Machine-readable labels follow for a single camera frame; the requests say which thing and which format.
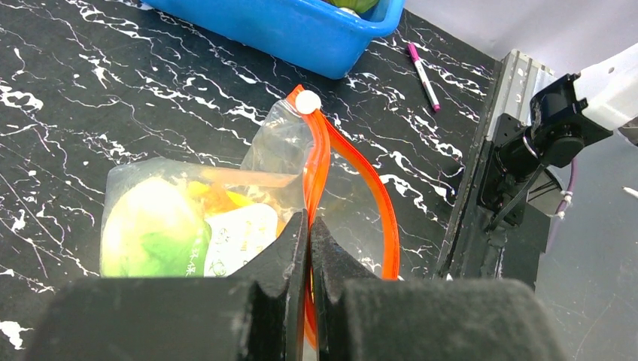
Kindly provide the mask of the clear orange zip top bag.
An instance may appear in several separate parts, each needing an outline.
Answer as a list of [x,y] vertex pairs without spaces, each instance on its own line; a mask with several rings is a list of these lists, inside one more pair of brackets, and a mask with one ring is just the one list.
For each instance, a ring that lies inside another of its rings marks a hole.
[[157,157],[110,170],[100,275],[114,343],[149,359],[355,359],[397,279],[378,172],[297,86],[239,168]]

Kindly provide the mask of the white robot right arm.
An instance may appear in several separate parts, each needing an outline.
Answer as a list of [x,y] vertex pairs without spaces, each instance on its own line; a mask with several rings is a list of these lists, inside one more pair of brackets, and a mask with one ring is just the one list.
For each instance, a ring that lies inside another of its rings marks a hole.
[[486,230],[502,222],[518,226],[523,199],[549,167],[569,165],[637,117],[637,46],[536,91],[529,117],[503,113],[490,142],[477,202],[493,211]]

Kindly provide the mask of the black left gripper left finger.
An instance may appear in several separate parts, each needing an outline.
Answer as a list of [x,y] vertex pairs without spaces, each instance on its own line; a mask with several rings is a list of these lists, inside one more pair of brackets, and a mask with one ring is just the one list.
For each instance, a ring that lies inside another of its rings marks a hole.
[[308,214],[225,278],[87,278],[60,291],[27,360],[300,360]]

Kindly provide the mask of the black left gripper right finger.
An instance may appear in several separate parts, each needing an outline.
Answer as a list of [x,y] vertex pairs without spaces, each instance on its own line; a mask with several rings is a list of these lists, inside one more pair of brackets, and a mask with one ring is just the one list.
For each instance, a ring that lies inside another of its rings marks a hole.
[[389,281],[310,231],[320,360],[564,360],[541,302],[517,280]]

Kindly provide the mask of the green toy lettuce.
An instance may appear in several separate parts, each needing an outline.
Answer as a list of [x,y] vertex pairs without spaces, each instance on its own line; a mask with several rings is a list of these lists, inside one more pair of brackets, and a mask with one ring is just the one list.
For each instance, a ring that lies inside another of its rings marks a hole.
[[150,177],[125,192],[102,227],[103,277],[201,277],[211,230],[180,187]]

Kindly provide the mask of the orange toy carrot piece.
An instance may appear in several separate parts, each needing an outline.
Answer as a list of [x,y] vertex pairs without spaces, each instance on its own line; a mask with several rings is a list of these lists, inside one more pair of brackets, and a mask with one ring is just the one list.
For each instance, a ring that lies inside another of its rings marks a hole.
[[220,214],[256,203],[275,205],[293,174],[210,168],[201,172],[205,185],[200,195],[206,214]]

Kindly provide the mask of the yellow toy banana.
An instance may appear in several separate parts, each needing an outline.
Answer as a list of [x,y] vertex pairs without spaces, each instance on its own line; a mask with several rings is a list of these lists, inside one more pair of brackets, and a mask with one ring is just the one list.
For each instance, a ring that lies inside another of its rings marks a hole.
[[248,197],[226,190],[217,183],[191,181],[187,185],[187,194],[201,205],[205,214],[225,213],[254,203]]

